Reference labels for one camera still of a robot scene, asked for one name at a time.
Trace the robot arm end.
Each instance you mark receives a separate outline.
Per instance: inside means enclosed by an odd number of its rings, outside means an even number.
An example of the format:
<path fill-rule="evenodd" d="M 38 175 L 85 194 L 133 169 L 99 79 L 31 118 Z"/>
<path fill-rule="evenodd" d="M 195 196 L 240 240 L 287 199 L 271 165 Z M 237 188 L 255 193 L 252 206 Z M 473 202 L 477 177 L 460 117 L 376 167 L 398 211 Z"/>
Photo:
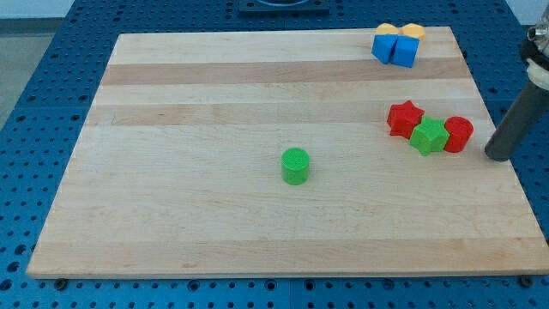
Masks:
<path fill-rule="evenodd" d="M 528 79 L 537 87 L 548 90 L 548 6 L 527 30 L 520 55 L 528 66 Z"/>

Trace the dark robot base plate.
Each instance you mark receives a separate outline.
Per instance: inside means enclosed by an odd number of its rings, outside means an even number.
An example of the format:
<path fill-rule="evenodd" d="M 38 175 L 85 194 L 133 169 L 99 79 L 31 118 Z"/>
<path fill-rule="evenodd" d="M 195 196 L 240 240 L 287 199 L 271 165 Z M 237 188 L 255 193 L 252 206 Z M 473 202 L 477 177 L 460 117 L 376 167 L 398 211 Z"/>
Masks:
<path fill-rule="evenodd" d="M 328 14 L 329 0 L 238 0 L 241 15 L 255 14 Z"/>

